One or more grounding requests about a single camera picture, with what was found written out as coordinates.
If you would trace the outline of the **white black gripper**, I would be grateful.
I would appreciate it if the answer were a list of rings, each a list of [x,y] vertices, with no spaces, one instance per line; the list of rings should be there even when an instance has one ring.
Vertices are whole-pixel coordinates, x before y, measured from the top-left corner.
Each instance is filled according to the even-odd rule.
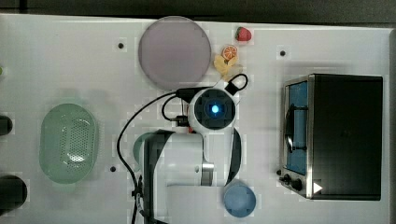
[[[232,82],[226,82],[223,79],[221,79],[220,81],[218,81],[215,85],[214,85],[215,89],[224,91],[228,96],[231,97],[231,99],[233,100],[233,102],[238,105],[240,102],[240,89],[236,87],[235,84],[233,84]]]

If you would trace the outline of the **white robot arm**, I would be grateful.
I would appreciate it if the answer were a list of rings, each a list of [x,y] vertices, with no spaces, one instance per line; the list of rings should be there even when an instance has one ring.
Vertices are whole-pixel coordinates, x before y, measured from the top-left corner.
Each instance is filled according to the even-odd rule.
[[[223,80],[212,87],[179,89],[189,104],[191,133],[158,130],[142,149],[144,224],[169,224],[170,186],[225,187],[239,172],[242,140],[234,124],[240,89]]]

